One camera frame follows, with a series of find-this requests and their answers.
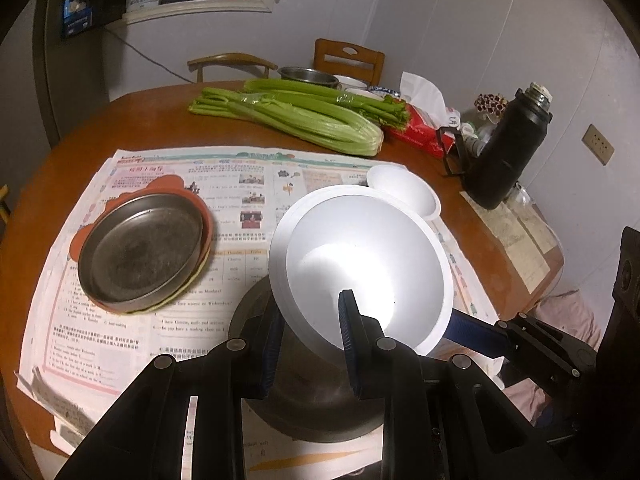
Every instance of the screw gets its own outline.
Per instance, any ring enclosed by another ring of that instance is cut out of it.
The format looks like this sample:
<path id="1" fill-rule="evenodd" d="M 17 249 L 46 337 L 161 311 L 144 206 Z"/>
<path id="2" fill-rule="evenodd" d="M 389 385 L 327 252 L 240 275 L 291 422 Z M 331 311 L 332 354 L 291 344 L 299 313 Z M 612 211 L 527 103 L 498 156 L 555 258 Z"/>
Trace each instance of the screw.
<path id="1" fill-rule="evenodd" d="M 158 370 L 163 370 L 171 366 L 171 358 L 168 355 L 159 355 L 154 359 L 154 366 Z"/>
<path id="2" fill-rule="evenodd" d="M 471 366 L 471 359 L 469 358 L 469 356 L 466 356 L 464 354 L 455 354 L 453 356 L 453 359 L 451 359 L 451 362 L 453 362 L 453 364 L 461 370 L 466 370 Z"/>
<path id="3" fill-rule="evenodd" d="M 240 339 L 239 337 L 235 337 L 226 342 L 226 348 L 232 352 L 242 350 L 245 346 L 246 343 L 244 342 L 244 339 Z"/>
<path id="4" fill-rule="evenodd" d="M 396 347 L 396 342 L 390 337 L 381 337 L 376 341 L 376 345 L 381 350 L 393 350 Z"/>

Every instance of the black thermos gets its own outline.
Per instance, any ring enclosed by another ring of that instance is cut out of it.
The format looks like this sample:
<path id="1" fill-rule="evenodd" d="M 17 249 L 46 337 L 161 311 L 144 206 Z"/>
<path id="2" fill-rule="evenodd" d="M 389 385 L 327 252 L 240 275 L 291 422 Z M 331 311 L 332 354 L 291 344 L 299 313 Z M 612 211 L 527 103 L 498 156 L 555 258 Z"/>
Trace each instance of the black thermos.
<path id="1" fill-rule="evenodd" d="M 524 167 L 546 136 L 551 122 L 551 95 L 531 83 L 504 111 L 491 139 L 462 177 L 462 187 L 485 209 L 495 209 L 507 197 Z"/>

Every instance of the white bowl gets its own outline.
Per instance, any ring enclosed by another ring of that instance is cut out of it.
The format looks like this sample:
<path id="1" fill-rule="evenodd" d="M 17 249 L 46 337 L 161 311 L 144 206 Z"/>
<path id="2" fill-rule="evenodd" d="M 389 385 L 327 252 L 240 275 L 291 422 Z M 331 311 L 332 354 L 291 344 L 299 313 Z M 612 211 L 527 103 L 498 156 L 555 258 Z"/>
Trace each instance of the white bowl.
<path id="1" fill-rule="evenodd" d="M 363 186 L 329 186 L 298 200 L 274 232 L 274 298 L 316 355 L 344 366 L 338 295 L 353 289 L 360 313 L 385 335 L 430 352 L 449 323 L 453 284 L 435 234 L 404 203 Z"/>
<path id="2" fill-rule="evenodd" d="M 348 77 L 345 75 L 334 75 L 334 77 L 340 81 L 343 89 L 346 88 L 366 88 L 367 84 L 360 79 L 356 79 L 354 77 Z"/>
<path id="3" fill-rule="evenodd" d="M 426 221 L 442 210 L 440 199 L 429 184 L 403 166 L 377 164 L 367 171 L 367 185 L 407 204 Z"/>

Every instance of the round metal tray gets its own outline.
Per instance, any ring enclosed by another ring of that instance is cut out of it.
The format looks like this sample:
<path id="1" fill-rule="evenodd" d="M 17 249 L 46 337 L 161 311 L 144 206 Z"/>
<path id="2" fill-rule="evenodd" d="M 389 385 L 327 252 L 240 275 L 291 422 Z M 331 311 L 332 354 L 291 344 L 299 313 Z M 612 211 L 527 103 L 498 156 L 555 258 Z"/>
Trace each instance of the round metal tray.
<path id="1" fill-rule="evenodd" d="M 82 290 L 116 312 L 153 306 L 180 288 L 198 263 L 202 215 L 187 198 L 152 193 L 108 213 L 78 258 Z"/>

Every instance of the metal pot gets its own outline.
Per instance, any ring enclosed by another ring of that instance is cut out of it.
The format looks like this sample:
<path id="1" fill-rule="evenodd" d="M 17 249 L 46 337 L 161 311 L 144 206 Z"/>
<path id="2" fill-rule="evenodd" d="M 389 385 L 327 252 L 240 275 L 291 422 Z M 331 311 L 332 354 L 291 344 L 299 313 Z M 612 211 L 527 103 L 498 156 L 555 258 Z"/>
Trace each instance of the metal pot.
<path id="1" fill-rule="evenodd" d="M 311 83 L 314 85 L 327 86 L 329 88 L 338 88 L 340 82 L 335 76 L 320 72 L 313 68 L 302 68 L 299 66 L 283 66 L 278 69 L 280 77 L 292 81 L 301 81 L 303 83 Z"/>
<path id="2" fill-rule="evenodd" d="M 238 304 L 229 337 L 260 314 L 269 299 L 269 278 L 256 283 Z M 262 420 L 279 432 L 308 442 L 344 442 L 382 424 L 384 400 L 358 400 L 346 367 L 336 367 L 304 346 L 285 326 L 276 377 L 264 400 L 248 400 Z"/>

